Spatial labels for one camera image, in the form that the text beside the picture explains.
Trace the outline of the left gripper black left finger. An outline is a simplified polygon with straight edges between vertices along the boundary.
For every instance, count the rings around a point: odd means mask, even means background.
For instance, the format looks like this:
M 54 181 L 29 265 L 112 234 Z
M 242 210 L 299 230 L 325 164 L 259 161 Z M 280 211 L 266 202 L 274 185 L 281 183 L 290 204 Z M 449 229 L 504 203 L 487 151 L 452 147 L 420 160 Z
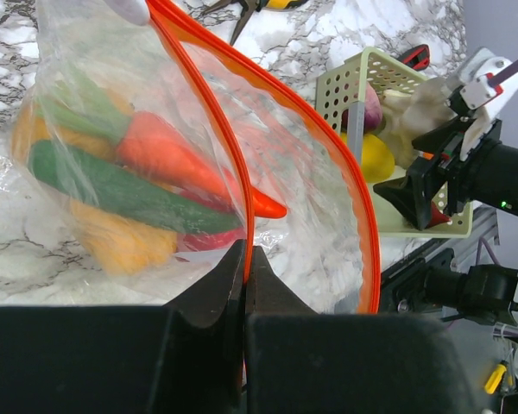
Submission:
M 164 305 L 0 307 L 0 413 L 232 412 L 245 254 Z

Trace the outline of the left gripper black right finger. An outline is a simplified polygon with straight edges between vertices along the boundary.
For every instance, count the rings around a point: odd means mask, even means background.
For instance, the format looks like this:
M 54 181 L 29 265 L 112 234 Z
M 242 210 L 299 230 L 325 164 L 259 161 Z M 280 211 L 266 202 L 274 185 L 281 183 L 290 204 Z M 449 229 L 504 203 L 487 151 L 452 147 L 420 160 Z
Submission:
M 474 413 L 442 323 L 318 314 L 253 252 L 245 322 L 250 413 Z

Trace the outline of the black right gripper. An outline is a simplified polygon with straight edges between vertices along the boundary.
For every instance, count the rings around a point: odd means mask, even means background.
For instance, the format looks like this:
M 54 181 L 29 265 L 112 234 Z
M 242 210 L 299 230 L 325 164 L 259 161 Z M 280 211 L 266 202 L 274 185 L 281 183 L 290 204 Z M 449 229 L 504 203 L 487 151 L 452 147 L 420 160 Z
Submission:
M 454 118 L 414 139 L 414 148 L 433 157 L 414 168 L 414 176 L 375 184 L 374 193 L 392 204 L 417 230 L 428 229 L 431 202 L 442 185 L 447 187 L 447 216 L 458 213 L 469 201 L 479 201 L 518 216 L 518 148 L 501 141 L 502 121 L 469 152 L 459 157 L 465 132 L 473 121 Z

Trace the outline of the yellow toy mango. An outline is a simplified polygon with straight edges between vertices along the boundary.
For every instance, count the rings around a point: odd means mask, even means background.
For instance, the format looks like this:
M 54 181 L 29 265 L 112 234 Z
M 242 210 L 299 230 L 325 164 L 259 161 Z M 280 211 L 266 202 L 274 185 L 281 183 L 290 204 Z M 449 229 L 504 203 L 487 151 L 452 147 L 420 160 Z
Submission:
M 369 184 L 389 179 L 395 171 L 395 158 L 389 147 L 376 135 L 363 136 L 361 171 Z

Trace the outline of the purple toy onion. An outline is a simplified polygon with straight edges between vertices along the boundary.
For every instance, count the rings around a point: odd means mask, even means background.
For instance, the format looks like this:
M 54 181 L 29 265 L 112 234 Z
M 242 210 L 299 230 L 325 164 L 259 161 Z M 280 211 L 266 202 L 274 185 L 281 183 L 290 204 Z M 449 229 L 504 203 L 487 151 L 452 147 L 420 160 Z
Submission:
M 375 131 L 382 122 L 382 107 L 375 89 L 366 84 L 364 116 L 363 116 L 363 133 L 366 135 Z

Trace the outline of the yellow toy bell pepper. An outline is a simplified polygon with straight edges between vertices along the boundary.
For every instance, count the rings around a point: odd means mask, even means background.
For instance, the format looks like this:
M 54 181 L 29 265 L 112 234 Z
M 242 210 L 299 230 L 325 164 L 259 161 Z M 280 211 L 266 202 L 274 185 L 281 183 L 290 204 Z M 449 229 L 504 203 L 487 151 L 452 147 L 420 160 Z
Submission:
M 133 275 L 168 262 L 176 252 L 178 234 L 70 201 L 73 235 L 102 269 Z

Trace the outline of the green perforated plastic basket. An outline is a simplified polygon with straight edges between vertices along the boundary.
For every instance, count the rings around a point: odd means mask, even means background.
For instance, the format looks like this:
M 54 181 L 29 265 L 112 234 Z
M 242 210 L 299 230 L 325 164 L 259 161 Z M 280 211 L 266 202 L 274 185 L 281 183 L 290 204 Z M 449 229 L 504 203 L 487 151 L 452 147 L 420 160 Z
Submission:
M 366 47 L 338 66 L 317 77 L 315 109 L 339 135 L 344 119 L 358 122 L 351 133 L 363 132 L 365 85 L 370 84 L 376 93 L 386 90 L 411 94 L 427 76 L 415 71 L 382 52 L 376 47 Z M 430 229 L 419 231 L 406 222 L 393 205 L 379 197 L 369 184 L 377 227 L 381 235 L 423 238 L 465 238 L 471 233 L 474 205 L 467 203 L 450 218 Z

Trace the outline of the green toy chili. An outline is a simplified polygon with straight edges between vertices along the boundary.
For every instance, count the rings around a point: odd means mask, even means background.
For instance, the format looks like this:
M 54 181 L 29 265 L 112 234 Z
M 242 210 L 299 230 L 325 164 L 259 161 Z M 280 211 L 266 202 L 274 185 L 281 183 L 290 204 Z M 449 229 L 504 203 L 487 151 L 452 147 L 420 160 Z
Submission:
M 234 213 L 205 207 L 75 146 L 38 141 L 27 167 L 37 180 L 83 204 L 154 228 L 218 234 L 241 226 Z

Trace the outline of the clear zip bag orange zipper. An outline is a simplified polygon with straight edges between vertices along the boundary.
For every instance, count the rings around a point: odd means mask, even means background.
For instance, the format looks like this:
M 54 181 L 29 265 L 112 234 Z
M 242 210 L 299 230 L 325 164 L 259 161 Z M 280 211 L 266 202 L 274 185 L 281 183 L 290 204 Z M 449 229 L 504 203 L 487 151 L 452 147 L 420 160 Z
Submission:
M 171 1 L 0 1 L 0 304 L 159 304 L 235 242 L 323 313 L 374 313 L 360 168 Z

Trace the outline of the orange yellow toy fruit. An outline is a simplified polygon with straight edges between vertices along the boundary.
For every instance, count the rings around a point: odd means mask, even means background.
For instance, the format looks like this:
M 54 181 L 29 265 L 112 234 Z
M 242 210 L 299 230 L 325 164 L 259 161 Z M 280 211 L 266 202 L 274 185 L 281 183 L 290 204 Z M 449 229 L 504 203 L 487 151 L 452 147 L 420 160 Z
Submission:
M 38 141 L 58 139 L 106 161 L 113 161 L 115 139 L 124 137 L 135 110 L 114 91 L 104 98 L 30 96 L 23 100 L 10 140 L 14 161 L 25 165 Z

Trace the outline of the orange toy carrot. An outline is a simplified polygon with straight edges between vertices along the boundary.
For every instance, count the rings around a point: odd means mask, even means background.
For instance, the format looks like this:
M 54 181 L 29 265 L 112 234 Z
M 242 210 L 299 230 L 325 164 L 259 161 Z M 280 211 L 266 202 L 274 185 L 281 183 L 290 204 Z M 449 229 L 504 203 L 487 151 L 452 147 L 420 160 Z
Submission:
M 209 167 L 221 176 L 231 200 L 238 196 L 239 184 L 227 168 L 218 170 L 175 127 L 152 112 L 135 112 L 124 137 L 115 142 L 117 158 L 148 178 L 183 189 L 195 168 Z

